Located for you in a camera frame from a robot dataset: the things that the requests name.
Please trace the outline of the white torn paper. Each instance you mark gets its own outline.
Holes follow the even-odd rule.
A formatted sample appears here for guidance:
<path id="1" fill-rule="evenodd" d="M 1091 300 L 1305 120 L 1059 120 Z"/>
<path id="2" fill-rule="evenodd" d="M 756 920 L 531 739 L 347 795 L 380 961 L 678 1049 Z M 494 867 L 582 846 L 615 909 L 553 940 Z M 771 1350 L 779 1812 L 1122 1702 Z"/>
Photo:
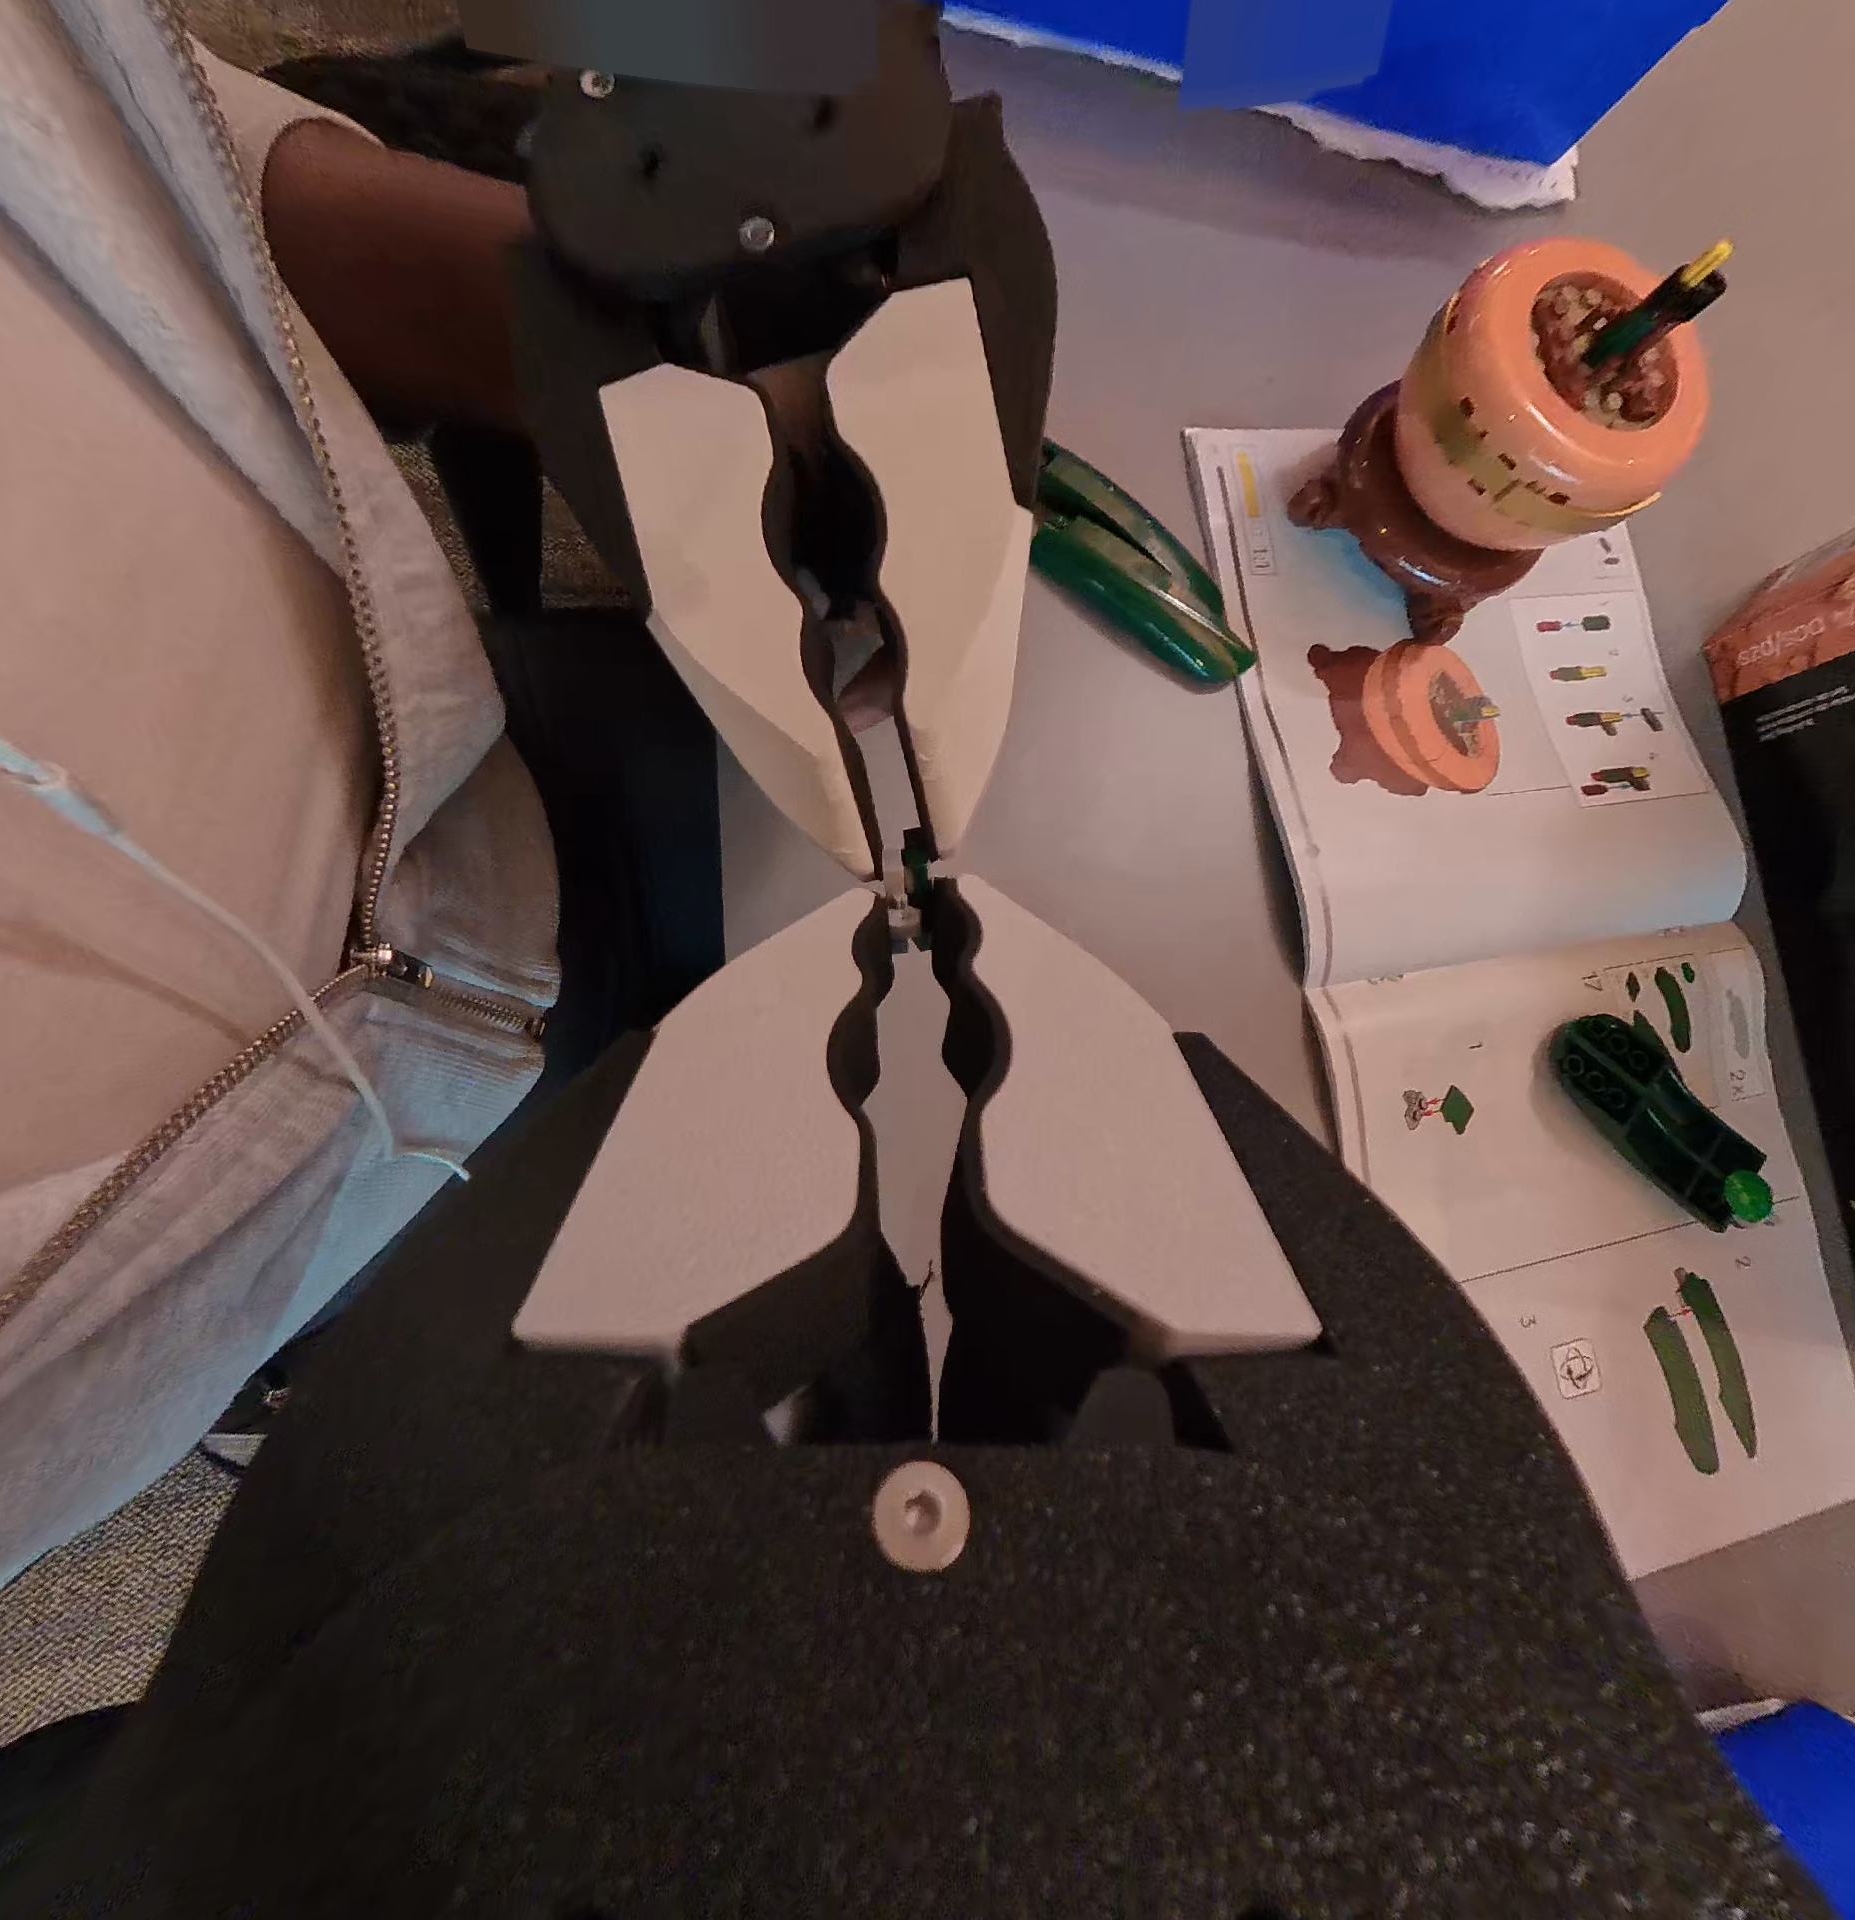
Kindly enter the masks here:
<path id="1" fill-rule="evenodd" d="M 1508 87 L 1423 87 L 1356 97 L 1259 104 L 1321 147 L 1392 163 L 1438 181 L 1482 211 L 1567 206 L 1580 193 L 1580 153 L 1561 120 Z"/>

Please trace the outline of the green brick leaf piece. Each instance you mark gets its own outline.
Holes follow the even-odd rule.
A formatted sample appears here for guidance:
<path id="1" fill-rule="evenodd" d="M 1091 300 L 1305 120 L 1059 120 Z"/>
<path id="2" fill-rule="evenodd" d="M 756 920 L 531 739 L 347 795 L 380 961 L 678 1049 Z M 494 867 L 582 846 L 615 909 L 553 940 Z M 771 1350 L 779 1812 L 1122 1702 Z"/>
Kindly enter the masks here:
<path id="1" fill-rule="evenodd" d="M 1041 519 L 1032 560 L 1065 599 L 1192 686 L 1238 685 L 1259 661 L 1198 578 L 1182 578 L 1099 522 Z"/>
<path id="2" fill-rule="evenodd" d="M 1205 563 L 1133 493 L 1059 440 L 1041 440 L 1038 535 L 1056 555 L 1099 555 L 1102 567 L 1133 575 L 1162 599 L 1188 609 L 1205 625 L 1227 629 L 1227 599 Z"/>

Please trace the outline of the beige zip jacket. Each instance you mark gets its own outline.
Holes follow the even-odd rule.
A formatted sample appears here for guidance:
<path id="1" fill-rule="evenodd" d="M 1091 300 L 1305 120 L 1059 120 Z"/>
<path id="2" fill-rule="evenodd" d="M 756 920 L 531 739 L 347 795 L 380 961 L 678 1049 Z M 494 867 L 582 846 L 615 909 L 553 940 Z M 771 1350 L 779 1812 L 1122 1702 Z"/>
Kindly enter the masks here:
<path id="1" fill-rule="evenodd" d="M 0 1596 L 543 1075 L 546 814 L 276 272 L 301 120 L 383 145 L 182 4 L 0 4 Z"/>

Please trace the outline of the blue plastic bin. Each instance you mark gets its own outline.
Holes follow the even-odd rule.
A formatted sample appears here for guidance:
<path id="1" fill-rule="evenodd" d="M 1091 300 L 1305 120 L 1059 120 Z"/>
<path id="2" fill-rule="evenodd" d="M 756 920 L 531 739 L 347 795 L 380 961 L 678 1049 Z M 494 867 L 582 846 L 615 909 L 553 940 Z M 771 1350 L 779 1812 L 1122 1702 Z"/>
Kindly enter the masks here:
<path id="1" fill-rule="evenodd" d="M 1322 109 L 1561 159 L 1720 4 L 947 4 L 956 24 L 1177 84 L 1186 109 Z"/>
<path id="2" fill-rule="evenodd" d="M 1713 1734 L 1713 1742 L 1828 1911 L 1855 1917 L 1855 1723 L 1785 1702 Z"/>

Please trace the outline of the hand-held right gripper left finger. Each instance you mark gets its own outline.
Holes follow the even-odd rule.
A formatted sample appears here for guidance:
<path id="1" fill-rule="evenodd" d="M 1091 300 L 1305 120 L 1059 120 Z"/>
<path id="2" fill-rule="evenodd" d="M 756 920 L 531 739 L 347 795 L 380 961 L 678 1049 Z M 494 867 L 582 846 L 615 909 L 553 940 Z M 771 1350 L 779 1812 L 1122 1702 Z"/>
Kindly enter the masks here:
<path id="1" fill-rule="evenodd" d="M 650 1033 L 512 1337 L 670 1373 L 826 1373 L 873 1326 L 887 902 L 847 890 Z"/>

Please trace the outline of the green brick leaf with stud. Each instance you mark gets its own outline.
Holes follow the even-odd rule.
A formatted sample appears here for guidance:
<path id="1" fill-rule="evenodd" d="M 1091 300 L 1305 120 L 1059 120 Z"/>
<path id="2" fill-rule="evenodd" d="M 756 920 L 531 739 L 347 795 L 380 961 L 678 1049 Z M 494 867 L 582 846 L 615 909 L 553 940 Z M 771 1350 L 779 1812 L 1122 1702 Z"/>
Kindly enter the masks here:
<path id="1" fill-rule="evenodd" d="M 1713 1233 L 1774 1216 L 1763 1150 L 1717 1119 L 1646 1021 L 1567 1021 L 1549 1068 L 1592 1130 L 1666 1200 Z"/>

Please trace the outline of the brick building instruction booklet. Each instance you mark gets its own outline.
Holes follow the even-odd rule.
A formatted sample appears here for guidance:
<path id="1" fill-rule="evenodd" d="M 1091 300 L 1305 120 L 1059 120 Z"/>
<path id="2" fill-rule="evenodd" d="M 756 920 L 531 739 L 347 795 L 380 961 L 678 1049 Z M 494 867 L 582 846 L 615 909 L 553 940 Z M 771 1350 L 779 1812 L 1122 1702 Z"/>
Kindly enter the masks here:
<path id="1" fill-rule="evenodd" d="M 1628 1574 L 1855 1501 L 1855 1373 L 1733 914 L 1748 850 L 1662 675 L 1629 531 L 1540 555 L 1445 645 L 1286 519 L 1332 426 L 1188 426 L 1188 488 L 1300 914 L 1346 1163 L 1468 1291 Z M 1567 1098 L 1558 1024 L 1646 1021 L 1763 1150 L 1713 1233 Z"/>

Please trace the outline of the orange brick pot model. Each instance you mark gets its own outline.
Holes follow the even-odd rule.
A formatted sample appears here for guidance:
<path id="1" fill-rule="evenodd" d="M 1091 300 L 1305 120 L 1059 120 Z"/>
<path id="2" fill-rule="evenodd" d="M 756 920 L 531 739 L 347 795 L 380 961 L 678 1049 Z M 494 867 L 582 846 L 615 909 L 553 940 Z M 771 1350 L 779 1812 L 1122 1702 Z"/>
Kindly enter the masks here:
<path id="1" fill-rule="evenodd" d="M 1592 240 L 1482 259 L 1392 388 L 1350 420 L 1286 519 L 1340 531 L 1398 589 L 1409 645 L 1522 581 L 1540 555 L 1623 528 L 1695 455 L 1709 417 L 1695 319 L 1733 241 L 1666 274 Z"/>

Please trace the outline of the person's left forearm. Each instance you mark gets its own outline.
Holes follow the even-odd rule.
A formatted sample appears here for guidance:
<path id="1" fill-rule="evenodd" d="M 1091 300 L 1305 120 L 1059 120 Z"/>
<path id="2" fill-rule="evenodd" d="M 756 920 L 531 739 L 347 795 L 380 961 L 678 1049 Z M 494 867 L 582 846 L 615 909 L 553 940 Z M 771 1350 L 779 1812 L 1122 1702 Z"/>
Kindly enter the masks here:
<path id="1" fill-rule="evenodd" d="M 372 420 L 524 429 L 507 291 L 524 188 L 301 120 L 261 206 L 279 279 Z"/>

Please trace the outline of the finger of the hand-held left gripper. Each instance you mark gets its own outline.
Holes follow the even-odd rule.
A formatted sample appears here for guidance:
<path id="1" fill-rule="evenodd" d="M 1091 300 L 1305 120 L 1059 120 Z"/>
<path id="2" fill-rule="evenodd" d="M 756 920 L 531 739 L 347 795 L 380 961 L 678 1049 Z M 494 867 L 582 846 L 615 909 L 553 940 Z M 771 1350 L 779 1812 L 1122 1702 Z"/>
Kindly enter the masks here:
<path id="1" fill-rule="evenodd" d="M 877 507 L 877 603 L 921 828 L 958 854 L 1005 746 L 1033 519 L 1017 502 L 968 279 L 900 291 L 826 373 Z"/>
<path id="2" fill-rule="evenodd" d="M 766 542 L 775 438 L 750 384 L 656 367 L 600 388 L 647 629 L 756 790 L 848 878 L 877 839 L 803 664 L 803 599 Z"/>

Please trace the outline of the black brown packaging box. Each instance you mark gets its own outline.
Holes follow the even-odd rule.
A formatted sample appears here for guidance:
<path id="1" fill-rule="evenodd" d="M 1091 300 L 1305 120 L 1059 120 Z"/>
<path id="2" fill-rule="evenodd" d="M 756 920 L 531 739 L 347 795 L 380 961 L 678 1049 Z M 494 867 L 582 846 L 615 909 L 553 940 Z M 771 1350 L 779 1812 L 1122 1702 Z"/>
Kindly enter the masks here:
<path id="1" fill-rule="evenodd" d="M 1774 567 L 1705 674 L 1855 1263 L 1855 528 Z"/>

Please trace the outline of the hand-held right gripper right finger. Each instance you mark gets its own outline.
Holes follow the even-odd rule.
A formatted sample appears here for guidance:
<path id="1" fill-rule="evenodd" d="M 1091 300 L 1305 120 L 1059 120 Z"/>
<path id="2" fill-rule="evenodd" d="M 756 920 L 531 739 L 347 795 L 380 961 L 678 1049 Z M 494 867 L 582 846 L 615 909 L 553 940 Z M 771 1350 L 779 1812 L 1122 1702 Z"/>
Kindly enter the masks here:
<path id="1" fill-rule="evenodd" d="M 1298 1351 L 1322 1326 L 1174 1032 L 981 875 L 939 878 L 939 1059 L 967 1097 L 947 1200 L 981 1259 L 1134 1360 Z"/>

